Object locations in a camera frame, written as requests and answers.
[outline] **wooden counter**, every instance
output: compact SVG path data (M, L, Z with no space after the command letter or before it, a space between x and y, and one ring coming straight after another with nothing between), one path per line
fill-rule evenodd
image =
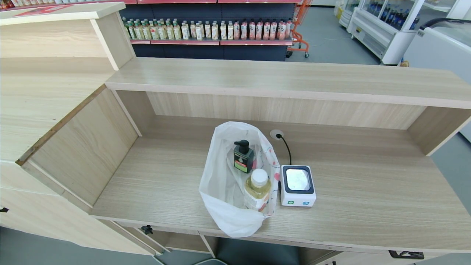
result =
M471 118L471 87L451 72L136 58L106 85L141 137L95 203L96 218L224 236L198 184L214 127L242 120L265 135L284 131L317 191L312 208L278 202L249 240L471 252L471 217L427 157ZM286 164L285 146L270 142Z

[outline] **store shelf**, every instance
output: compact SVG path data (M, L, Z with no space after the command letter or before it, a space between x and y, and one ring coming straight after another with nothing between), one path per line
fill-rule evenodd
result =
M130 40L131 44L150 44L148 40Z
M124 2L126 5L135 5L135 4L137 4L137 0L102 0L102 1L87 1L87 2L76 2L76 3L60 3L60 4L48 3L48 4L14 7L14 8L1 10L0 12L10 11L10 10L21 10L21 9L28 9L28 8L44 8L44 7L63 6L63 5L80 5L80 4L107 3L107 2Z
M138 4L215 4L217 0L137 0Z
M219 45L219 40L151 40L150 44L173 44L173 45Z
M273 46L291 46L292 40L275 41L255 41L255 40L221 40L221 45L273 45Z
M299 0L218 0L218 3L300 3Z
M441 12L446 12L448 13L451 9L451 7L441 7L441 6L435 6L430 3L424 3L423 6L428 7L430 9L436 10L436 11L441 11Z

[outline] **plastic bottle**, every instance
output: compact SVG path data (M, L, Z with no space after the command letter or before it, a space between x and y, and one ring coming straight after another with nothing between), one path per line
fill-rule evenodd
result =
M192 38L196 38L196 25L194 21L190 21L190 33Z
M386 23L391 25L391 23L394 21L394 17L396 16L396 13L398 12L397 7L395 7L391 13L389 13L389 17L386 20Z
M286 23L283 22L280 28L280 34L279 34L278 39L281 41L284 41L285 36L286 36Z
M176 40L181 40L181 28L180 25L178 25L177 20L173 21L173 33L175 34Z
M206 38L210 39L211 38L211 25L209 24L209 21L206 21L206 24L204 25L204 31L206 33Z
M134 23L131 20L128 20L128 29L129 29L129 35L131 36L131 39L137 40L138 38L136 37L136 32L134 31Z
M276 37L276 20L273 19L273 22L271 23L270 27L270 40L274 41Z
M240 25L239 21L236 20L234 22L234 40L238 40L240 38Z
M268 41L270 38L270 20L267 19L265 24L263 25L263 40Z
M229 21L229 25L227 26L227 39L234 39L234 26L232 25L232 21Z
M249 24L249 39L255 40L255 22L253 18L251 19L250 24Z
M240 26L240 39L244 41L247 39L247 20L245 18Z
M414 30L417 24L419 23L420 20L420 14L417 14L417 16L414 19L414 22L412 23L411 30Z
M265 170L255 169L250 178L245 181L244 204L248 209L255 211L263 210L268 203L271 191L271 182Z
M212 39L213 40L216 41L216 40L219 39L218 24L216 22L212 23L211 34L212 34Z
M288 19L288 22L286 22L286 31L284 32L284 38L285 39L291 39L291 25L293 22L291 22L291 18Z
M170 24L170 20L165 21L167 24L167 36L169 40L174 40L175 39L175 33L173 32L173 26Z
M386 21L388 18L389 11L391 10L391 4L388 4L381 15L381 20Z
M262 19L259 19L257 25L255 26L255 39L261 41L262 39L262 29L263 29L263 22Z
M276 33L276 38L280 38L280 31L281 31L281 26L283 25L284 20L280 19L280 22L278 23L278 32Z

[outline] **plastic bag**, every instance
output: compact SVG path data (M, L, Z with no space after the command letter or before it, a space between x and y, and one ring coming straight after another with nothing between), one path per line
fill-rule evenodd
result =
M268 203L261 212L244 206L244 184L251 173L234 167L234 142L245 139L255 152L253 169L263 168L271 181ZM218 227L230 237L248 237L272 216L278 196L280 164L260 130L247 123L226 122L214 129L199 192Z

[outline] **beverage bottle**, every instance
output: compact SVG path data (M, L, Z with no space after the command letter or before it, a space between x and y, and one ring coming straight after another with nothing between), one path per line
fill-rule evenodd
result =
M389 13L388 19L386 19L386 23L391 25L392 21L394 20L394 16L396 15L398 11L396 9L393 9L391 13Z
M420 20L420 14L417 14L417 17L414 19L414 22L412 23L411 30L415 29L417 26L417 23L419 23Z
M276 20L273 19L273 22L271 23L271 27L270 27L270 40L273 41L275 40L276 38Z
M242 24L240 26L240 39L246 40L247 39L247 20L244 18Z
M251 19L249 24L249 39L255 40L255 22L253 18Z
M267 19L263 26L263 40L268 41L270 37L270 20Z
M263 22L262 22L262 19L259 19L257 26L255 27L255 30L256 30L255 39L258 41L261 41L262 39L262 28L263 28Z
M288 19L288 22L286 22L286 31L284 33L284 38L285 39L291 39L291 25L293 23L291 22L291 18Z
M206 21L206 24L204 25L204 30L206 31L206 38L210 39L211 38L211 25L209 24L209 21Z
M394 21L392 22L392 26L395 27L395 28L398 28L398 22L399 22L399 19L402 17L402 8L399 10L398 13L396 13L396 15L394 16Z
M391 4L388 4L381 15L381 20L386 21L388 18L389 11L391 10Z
M240 38L240 25L239 21L236 20L234 22L234 40L238 40Z
M234 39L234 25L232 25L232 21L229 21L229 25L227 26L227 39Z

